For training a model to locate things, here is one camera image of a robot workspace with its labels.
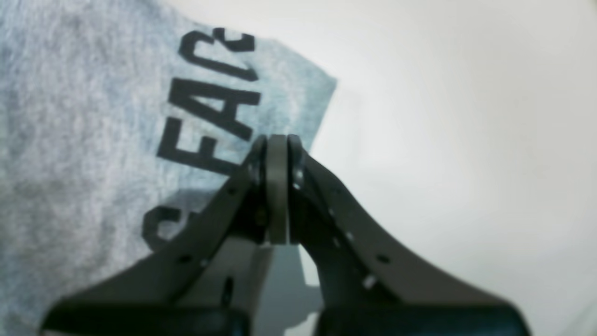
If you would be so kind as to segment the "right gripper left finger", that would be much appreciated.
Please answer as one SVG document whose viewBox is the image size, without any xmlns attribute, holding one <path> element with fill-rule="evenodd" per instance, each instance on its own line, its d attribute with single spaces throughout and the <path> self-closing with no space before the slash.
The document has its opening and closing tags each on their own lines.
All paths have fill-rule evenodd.
<svg viewBox="0 0 597 336">
<path fill-rule="evenodd" d="M 267 271 L 270 211 L 260 136 L 170 242 L 49 309 L 41 336 L 249 336 Z"/>
</svg>

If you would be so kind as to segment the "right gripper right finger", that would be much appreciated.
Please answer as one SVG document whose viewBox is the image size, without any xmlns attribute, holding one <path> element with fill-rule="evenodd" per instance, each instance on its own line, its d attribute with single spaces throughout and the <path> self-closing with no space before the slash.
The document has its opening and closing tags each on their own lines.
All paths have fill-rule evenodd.
<svg viewBox="0 0 597 336">
<path fill-rule="evenodd" d="M 286 241 L 315 262 L 316 336 L 528 336 L 516 306 L 393 238 L 296 135 L 282 136 Z"/>
</svg>

